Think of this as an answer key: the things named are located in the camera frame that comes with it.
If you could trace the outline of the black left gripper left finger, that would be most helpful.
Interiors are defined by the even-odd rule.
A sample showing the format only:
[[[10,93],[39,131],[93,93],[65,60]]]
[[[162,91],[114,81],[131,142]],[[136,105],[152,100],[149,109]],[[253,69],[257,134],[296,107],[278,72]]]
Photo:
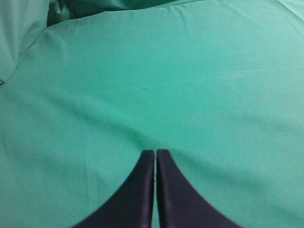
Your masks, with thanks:
[[[150,228],[154,203],[154,151],[142,151],[113,196],[76,228]]]

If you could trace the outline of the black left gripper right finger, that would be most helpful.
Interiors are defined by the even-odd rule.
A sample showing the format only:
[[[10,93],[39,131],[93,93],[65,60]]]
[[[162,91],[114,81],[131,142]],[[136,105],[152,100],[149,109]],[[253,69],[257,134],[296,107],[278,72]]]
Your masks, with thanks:
[[[156,158],[156,195],[161,228],[238,228],[192,187],[169,150]]]

